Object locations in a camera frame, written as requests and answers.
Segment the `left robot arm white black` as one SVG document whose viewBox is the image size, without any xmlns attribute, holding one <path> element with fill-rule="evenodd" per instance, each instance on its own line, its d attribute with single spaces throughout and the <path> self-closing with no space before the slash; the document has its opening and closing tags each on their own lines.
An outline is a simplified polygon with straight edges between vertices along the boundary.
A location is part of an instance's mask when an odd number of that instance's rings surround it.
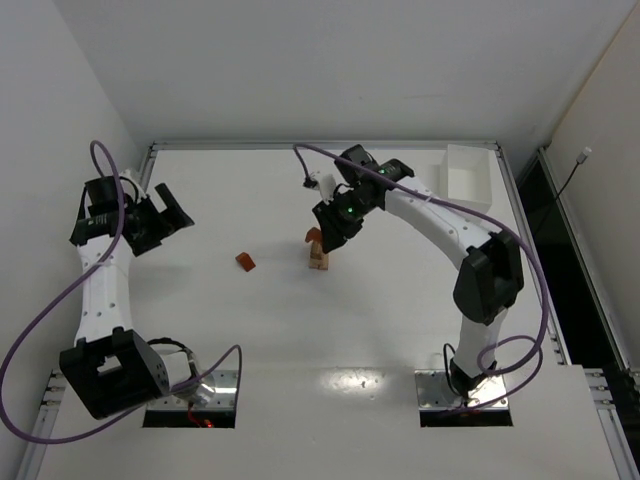
<svg viewBox="0 0 640 480">
<path fill-rule="evenodd" d="M 60 353 L 59 367 L 96 419 L 169 392 L 163 360 L 133 327 L 129 268 L 133 258 L 194 222 L 166 184 L 155 190 L 164 210 L 147 195 L 119 200 L 111 176 L 86 182 L 71 234 L 88 277 L 74 345 Z"/>
</svg>

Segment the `red small wood block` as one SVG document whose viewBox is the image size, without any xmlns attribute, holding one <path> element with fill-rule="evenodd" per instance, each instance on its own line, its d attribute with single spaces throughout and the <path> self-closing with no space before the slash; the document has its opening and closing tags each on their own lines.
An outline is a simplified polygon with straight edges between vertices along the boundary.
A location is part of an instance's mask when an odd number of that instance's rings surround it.
<svg viewBox="0 0 640 480">
<path fill-rule="evenodd" d="M 321 230 L 319 228 L 317 228 L 317 227 L 310 228 L 306 233 L 305 242 L 306 243 L 314 243 L 314 244 L 322 245 L 323 244 L 323 235 L 322 235 Z"/>
</svg>

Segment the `white perforated box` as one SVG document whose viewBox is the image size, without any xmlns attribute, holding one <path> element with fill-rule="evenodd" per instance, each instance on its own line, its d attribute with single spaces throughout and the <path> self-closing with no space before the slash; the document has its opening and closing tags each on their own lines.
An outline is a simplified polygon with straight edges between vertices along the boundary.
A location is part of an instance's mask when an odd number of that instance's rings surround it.
<svg viewBox="0 0 640 480">
<path fill-rule="evenodd" d="M 491 155 L 483 148 L 449 144 L 439 170 L 439 196 L 487 214 L 492 206 Z"/>
</svg>

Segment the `red arch wood block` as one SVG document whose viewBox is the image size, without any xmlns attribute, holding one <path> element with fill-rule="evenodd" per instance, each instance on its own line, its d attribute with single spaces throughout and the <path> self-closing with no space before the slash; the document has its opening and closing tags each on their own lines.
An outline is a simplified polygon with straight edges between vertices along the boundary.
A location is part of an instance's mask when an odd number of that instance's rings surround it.
<svg viewBox="0 0 640 480">
<path fill-rule="evenodd" d="M 250 272 L 256 267 L 254 260 L 247 252 L 239 253 L 235 260 L 245 272 Z"/>
</svg>

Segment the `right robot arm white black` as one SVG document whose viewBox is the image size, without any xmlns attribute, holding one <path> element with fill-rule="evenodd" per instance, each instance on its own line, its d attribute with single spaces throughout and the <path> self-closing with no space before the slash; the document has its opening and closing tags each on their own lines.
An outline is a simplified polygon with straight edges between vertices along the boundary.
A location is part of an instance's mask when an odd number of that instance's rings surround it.
<svg viewBox="0 0 640 480">
<path fill-rule="evenodd" d="M 414 171 L 398 159 L 378 163 L 362 146 L 338 155 L 345 180 L 305 176 L 304 187 L 319 191 L 312 210 L 330 253 L 353 238 L 364 218 L 380 209 L 406 222 L 450 260 L 458 275 L 453 301 L 462 314 L 458 347 L 448 363 L 449 386 L 462 398 L 496 369 L 489 347 L 496 344 L 508 310 L 524 287 L 521 255 L 506 231 L 490 231 L 439 204 Z"/>
</svg>

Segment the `light wood rectangular block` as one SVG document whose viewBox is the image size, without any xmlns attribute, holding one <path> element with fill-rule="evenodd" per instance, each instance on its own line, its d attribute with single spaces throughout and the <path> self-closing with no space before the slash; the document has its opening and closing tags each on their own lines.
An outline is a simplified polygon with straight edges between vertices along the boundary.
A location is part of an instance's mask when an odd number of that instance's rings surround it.
<svg viewBox="0 0 640 480">
<path fill-rule="evenodd" d="M 320 259 L 320 270 L 327 271 L 329 269 L 329 255 L 322 254 Z"/>
</svg>

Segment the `long light wood block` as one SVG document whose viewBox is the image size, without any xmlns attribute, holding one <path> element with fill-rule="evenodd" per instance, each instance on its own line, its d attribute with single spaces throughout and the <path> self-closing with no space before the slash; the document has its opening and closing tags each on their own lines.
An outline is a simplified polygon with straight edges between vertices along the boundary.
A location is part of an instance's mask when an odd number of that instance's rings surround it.
<svg viewBox="0 0 640 480">
<path fill-rule="evenodd" d="M 319 243 L 312 243 L 309 254 L 309 267 L 317 270 L 325 270 L 325 254 Z"/>
</svg>

